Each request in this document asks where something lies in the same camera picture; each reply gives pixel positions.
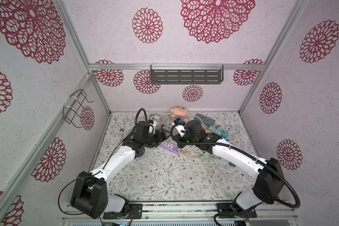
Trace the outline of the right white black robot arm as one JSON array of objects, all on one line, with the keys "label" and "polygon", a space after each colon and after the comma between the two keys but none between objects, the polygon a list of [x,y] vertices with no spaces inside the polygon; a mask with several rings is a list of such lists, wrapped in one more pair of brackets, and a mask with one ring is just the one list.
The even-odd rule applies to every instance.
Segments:
[{"label": "right white black robot arm", "polygon": [[286,207],[297,209],[300,198],[295,189],[284,178],[278,160],[269,160],[252,155],[223,139],[216,133],[206,133],[198,121],[173,123],[170,136],[179,148],[195,146],[200,150],[225,159],[241,168],[255,179],[252,188],[239,193],[227,209],[214,215],[213,220],[219,225],[218,218],[236,218],[249,216],[262,203],[278,202]]}]

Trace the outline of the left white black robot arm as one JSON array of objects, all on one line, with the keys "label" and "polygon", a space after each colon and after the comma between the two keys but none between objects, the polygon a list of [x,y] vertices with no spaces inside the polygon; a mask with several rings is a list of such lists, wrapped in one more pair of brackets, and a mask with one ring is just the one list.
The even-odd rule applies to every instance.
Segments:
[{"label": "left white black robot arm", "polygon": [[163,127],[156,128],[154,123],[140,121],[136,123],[131,135],[119,145],[120,148],[103,165],[91,172],[81,172],[74,184],[71,207],[78,210],[78,214],[85,214],[93,219],[99,218],[102,213],[123,212],[129,202],[120,195],[109,196],[107,188],[112,179],[129,163],[145,153],[145,148],[158,147],[168,136]]}]

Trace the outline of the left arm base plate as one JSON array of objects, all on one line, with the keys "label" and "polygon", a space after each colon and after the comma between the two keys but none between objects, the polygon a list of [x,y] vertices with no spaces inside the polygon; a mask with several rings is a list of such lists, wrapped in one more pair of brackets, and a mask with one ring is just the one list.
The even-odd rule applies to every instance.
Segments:
[{"label": "left arm base plate", "polygon": [[143,204],[130,203],[124,207],[122,212],[104,212],[103,219],[122,220],[122,219],[141,219],[143,213]]}]

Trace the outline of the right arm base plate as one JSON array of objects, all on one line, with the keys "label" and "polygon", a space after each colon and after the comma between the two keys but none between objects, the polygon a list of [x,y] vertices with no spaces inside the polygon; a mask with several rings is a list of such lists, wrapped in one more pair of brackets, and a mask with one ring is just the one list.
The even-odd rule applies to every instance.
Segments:
[{"label": "right arm base plate", "polygon": [[245,212],[241,207],[229,202],[217,203],[217,211],[220,218],[256,218],[256,211],[249,210]]}]

